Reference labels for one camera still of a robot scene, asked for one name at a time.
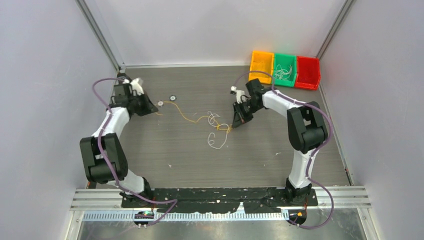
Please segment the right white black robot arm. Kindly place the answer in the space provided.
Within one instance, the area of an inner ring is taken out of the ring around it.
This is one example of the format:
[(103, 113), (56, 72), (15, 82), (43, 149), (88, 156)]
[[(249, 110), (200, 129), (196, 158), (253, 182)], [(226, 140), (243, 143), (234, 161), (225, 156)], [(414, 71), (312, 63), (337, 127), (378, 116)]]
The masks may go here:
[(287, 120), (287, 134), (294, 149), (293, 163), (286, 179), (284, 197), (291, 205), (305, 201), (312, 191), (310, 178), (313, 163), (320, 146), (328, 141), (326, 115), (317, 102), (302, 102), (284, 95), (279, 90), (264, 87), (258, 79), (246, 84), (248, 96), (236, 86), (230, 88), (235, 95), (232, 127), (238, 128), (253, 119), (261, 109), (269, 109)]

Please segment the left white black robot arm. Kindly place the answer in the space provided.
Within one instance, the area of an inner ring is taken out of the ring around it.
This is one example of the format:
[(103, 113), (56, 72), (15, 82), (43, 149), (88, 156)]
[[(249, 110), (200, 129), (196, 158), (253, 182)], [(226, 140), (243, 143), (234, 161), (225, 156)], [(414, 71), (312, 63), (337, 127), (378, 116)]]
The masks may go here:
[(120, 136), (133, 115), (146, 116), (158, 108), (137, 79), (126, 79), (113, 90), (100, 127), (79, 142), (85, 176), (90, 183), (114, 185), (124, 191), (124, 198), (148, 207), (154, 199), (153, 191), (144, 177), (129, 169)]

